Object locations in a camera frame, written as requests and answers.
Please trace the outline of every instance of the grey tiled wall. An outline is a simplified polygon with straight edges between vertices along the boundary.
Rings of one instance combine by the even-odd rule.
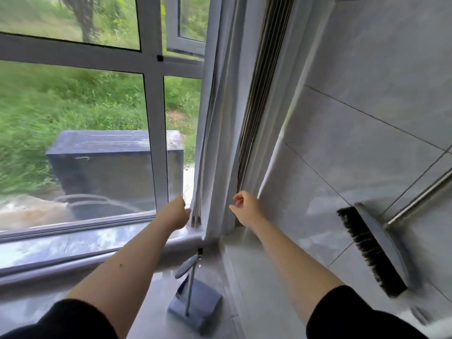
[[[452,167],[451,29],[452,0],[336,1],[261,194],[292,239],[392,313],[335,210],[363,202],[389,218]],[[452,187],[407,235],[452,308],[451,218]]]

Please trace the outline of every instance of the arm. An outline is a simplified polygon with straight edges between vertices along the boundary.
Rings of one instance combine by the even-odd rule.
[[[90,303],[125,339],[149,289],[160,253],[171,233],[185,226],[190,209],[179,195],[156,218],[77,284],[67,298]]]
[[[229,208],[262,242],[286,285],[298,317],[306,325],[323,296],[344,283],[270,223],[256,197],[242,191],[234,200],[235,205]]]

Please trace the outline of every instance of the right hand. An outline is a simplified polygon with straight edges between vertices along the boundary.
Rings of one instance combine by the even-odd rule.
[[[253,229],[257,224],[265,221],[265,216],[260,208],[259,200],[242,190],[234,196],[234,205],[230,205],[229,209],[237,216],[243,226]]]

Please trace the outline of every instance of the left hand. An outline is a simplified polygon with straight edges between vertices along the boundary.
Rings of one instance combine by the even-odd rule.
[[[157,212],[155,220],[173,232],[183,228],[187,224],[190,213],[190,208],[185,209],[185,201],[182,195],[178,195],[173,201],[168,202]]]

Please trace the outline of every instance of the grey box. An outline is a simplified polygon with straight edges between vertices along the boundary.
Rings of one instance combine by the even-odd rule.
[[[183,192],[184,148],[179,131],[166,131],[166,147],[168,192],[172,199]],[[147,131],[66,130],[58,135],[46,155],[66,195],[96,195],[125,206],[101,206],[90,198],[69,198],[70,202],[83,205],[73,208],[79,220],[131,213],[130,207],[155,210]]]

